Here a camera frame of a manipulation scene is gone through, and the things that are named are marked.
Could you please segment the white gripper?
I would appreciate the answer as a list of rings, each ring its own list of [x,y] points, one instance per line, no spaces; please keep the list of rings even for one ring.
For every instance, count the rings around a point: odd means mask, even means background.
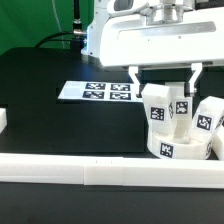
[[[194,96],[203,65],[224,64],[224,3],[196,10],[193,0],[110,0],[100,42],[105,67],[128,67],[141,98],[140,67],[188,67],[184,95]]]

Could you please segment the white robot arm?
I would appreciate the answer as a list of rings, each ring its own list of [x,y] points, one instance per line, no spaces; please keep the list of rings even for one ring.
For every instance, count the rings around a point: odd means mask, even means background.
[[[203,68],[224,66],[224,0],[94,0],[82,50],[106,68],[187,68],[195,94]]]

